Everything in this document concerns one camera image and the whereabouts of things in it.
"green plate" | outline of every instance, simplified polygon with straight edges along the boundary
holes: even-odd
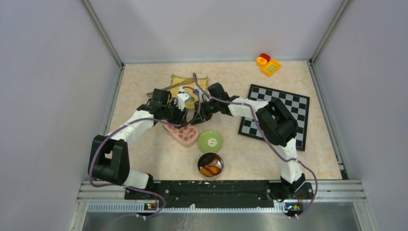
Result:
[[[222,147],[221,135],[216,131],[203,132],[198,138],[197,145],[203,153],[216,153]]]

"gray floor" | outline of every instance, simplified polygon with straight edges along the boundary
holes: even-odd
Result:
[[[121,213],[88,213],[83,231],[359,231],[352,203],[315,203],[299,220],[281,214],[163,213],[143,221],[126,217],[105,227]]]

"yellow toy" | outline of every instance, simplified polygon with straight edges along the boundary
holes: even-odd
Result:
[[[264,73],[267,76],[273,75],[281,66],[281,64],[274,60],[270,59],[270,56],[267,54],[261,54],[257,59],[256,59],[256,65],[261,67],[261,72]]]

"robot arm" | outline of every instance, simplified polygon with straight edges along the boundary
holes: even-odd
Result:
[[[237,105],[221,103],[213,99],[205,101],[203,92],[197,90],[200,96],[201,110],[195,112],[198,115],[194,115],[195,120],[192,124],[208,121],[211,119],[212,114],[217,112],[229,116],[244,116],[254,119],[250,108],[243,105],[244,103],[249,104],[255,111],[255,119],[259,121],[262,131],[274,148],[285,159],[297,158],[295,148],[297,122],[279,99],[273,98],[270,102],[257,102],[238,96],[229,97],[219,83],[208,87],[211,96],[224,101],[239,103]],[[180,124],[181,127],[187,125],[187,109],[184,106],[191,96],[180,88],[180,92],[176,96],[177,102],[171,101],[169,103],[169,95],[169,91],[155,89],[153,97],[146,104],[137,108],[135,114],[123,124],[126,127],[113,135],[103,146],[93,168],[93,177],[116,185],[134,186],[141,189],[149,188],[149,183],[153,183],[153,177],[143,172],[131,170],[129,167],[128,145],[132,145],[145,130],[156,124],[152,120],[153,118],[164,119],[172,124]],[[131,124],[134,120],[140,118],[150,120]],[[96,149],[105,138],[106,136],[100,135],[94,138],[89,168]],[[112,152],[112,159],[104,155],[110,152]],[[305,182],[305,176],[296,161],[283,162],[281,180],[282,183],[289,186],[292,192],[296,192]]]

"black base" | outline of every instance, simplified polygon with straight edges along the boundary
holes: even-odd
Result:
[[[281,182],[269,180],[155,181],[148,190],[159,193],[167,208],[256,208],[273,207],[273,199],[311,199],[312,185],[306,182],[296,193],[288,193]],[[125,200],[155,200],[150,194],[126,190]]]

